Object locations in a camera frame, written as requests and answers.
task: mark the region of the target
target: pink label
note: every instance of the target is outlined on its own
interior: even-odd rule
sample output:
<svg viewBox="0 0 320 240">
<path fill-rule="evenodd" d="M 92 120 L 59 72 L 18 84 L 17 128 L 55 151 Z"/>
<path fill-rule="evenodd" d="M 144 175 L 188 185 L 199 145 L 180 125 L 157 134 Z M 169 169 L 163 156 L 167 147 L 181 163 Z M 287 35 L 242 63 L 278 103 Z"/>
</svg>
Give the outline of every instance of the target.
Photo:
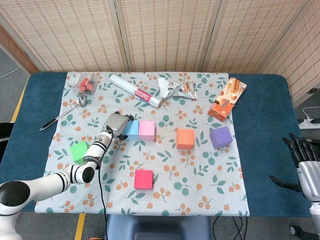
<svg viewBox="0 0 320 240">
<path fill-rule="evenodd" d="M 150 98 L 152 97 L 149 93 L 146 93 L 145 91 L 142 91 L 139 88 L 136 91 L 134 91 L 134 94 L 138 98 L 141 98 L 142 100 L 146 101 L 147 103 L 150 101 Z"/>
</svg>

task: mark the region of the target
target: snack package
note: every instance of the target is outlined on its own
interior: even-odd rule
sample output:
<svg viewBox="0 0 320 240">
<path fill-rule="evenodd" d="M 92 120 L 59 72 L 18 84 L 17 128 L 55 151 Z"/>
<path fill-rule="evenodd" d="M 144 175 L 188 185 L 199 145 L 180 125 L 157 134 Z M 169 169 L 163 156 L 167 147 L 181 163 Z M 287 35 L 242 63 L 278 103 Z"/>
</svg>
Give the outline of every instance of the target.
<svg viewBox="0 0 320 240">
<path fill-rule="evenodd" d="M 228 83 L 211 106 L 208 115 L 215 117 L 221 122 L 224 121 L 246 87 L 247 85 L 243 82 L 230 77 Z"/>
<path fill-rule="evenodd" d="M 89 73 L 72 72 L 67 84 L 72 88 L 78 88 L 79 92 L 93 95 L 97 88 L 97 83 Z"/>
<path fill-rule="evenodd" d="M 164 99 L 171 96 L 197 99 L 194 79 L 186 81 L 185 83 L 176 83 L 160 77 L 158 78 L 158 83 L 160 87 L 160 96 Z"/>
</svg>

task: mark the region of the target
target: metal spoon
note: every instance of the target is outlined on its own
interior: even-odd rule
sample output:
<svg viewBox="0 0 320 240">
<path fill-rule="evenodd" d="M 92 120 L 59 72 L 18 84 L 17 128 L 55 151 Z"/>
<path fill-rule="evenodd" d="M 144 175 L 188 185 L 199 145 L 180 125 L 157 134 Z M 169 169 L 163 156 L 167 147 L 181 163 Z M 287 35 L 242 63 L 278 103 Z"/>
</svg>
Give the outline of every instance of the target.
<svg viewBox="0 0 320 240">
<path fill-rule="evenodd" d="M 71 112 L 73 109 L 75 109 L 77 107 L 84 107 L 86 105 L 86 102 L 87 102 L 87 96 L 83 95 L 81 92 L 78 92 L 78 94 L 76 95 L 76 103 L 77 104 L 75 106 L 73 106 L 72 108 L 70 108 L 69 110 L 67 110 L 64 113 L 62 113 L 61 115 L 59 115 L 56 118 L 52 119 L 51 121 L 49 121 L 48 123 L 46 123 L 42 127 L 40 127 L 39 131 L 43 131 L 43 130 L 47 129 L 52 124 L 54 124 L 56 121 L 58 121 L 58 119 L 62 118 L 64 115 L 66 115 L 67 113 Z"/>
</svg>

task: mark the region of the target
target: gray floor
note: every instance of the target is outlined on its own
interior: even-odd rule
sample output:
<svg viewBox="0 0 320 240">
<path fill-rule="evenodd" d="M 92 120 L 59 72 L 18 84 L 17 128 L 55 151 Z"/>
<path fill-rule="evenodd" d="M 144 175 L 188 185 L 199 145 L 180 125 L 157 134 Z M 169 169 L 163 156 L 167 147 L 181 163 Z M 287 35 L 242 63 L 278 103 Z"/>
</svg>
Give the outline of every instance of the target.
<svg viewBox="0 0 320 240">
<path fill-rule="evenodd" d="M 0 76 L 18 68 L 17 65 L 0 50 Z M 0 122 L 10 121 L 27 75 L 18 70 L 9 76 L 0 78 Z M 319 105 L 320 92 L 304 102 L 302 107 Z M 297 107 L 296 115 L 301 115 L 301 106 Z M 313 112 L 309 110 L 310 117 L 320 117 L 319 108 Z M 303 131 L 305 137 L 318 137 L 319 131 Z M 37 214 L 34 212 L 22 212 L 17 220 L 16 231 L 25 240 L 56 240 L 74 239 L 78 214 Z M 93 236 L 103 236 L 105 220 L 103 215 L 87 214 L 84 223 L 83 240 Z M 297 237 L 289 233 L 289 225 L 299 225 L 305 231 L 314 232 L 311 218 L 300 217 L 249 217 L 247 240 L 294 240 Z M 215 225 L 215 236 L 218 240 L 232 240 L 237 234 L 236 227 L 231 217 L 221 217 Z"/>
</svg>

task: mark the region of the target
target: white cable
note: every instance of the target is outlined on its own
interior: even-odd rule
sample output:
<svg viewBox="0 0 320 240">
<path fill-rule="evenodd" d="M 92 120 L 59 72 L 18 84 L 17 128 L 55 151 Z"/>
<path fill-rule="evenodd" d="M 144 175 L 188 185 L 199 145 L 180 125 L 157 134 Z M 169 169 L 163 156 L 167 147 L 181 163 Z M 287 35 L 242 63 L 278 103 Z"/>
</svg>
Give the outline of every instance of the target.
<svg viewBox="0 0 320 240">
<path fill-rule="evenodd" d="M 2 79 L 2 78 L 4 78 L 5 76 L 8 76 L 8 75 L 10 75 L 10 74 L 14 73 L 15 71 L 17 71 L 17 70 L 19 70 L 19 69 L 20 69 L 20 67 L 18 67 L 16 70 L 13 70 L 13 71 L 11 71 L 11 72 L 9 72 L 9 73 L 7 73 L 7 74 L 3 75 L 3 76 L 0 76 L 0 79 Z"/>
<path fill-rule="evenodd" d="M 314 108 L 320 108 L 320 106 L 309 106 L 309 107 L 302 108 L 302 112 L 304 113 L 304 115 L 306 115 L 307 119 L 310 119 L 310 117 L 306 114 L 305 109 L 314 109 Z"/>
</svg>

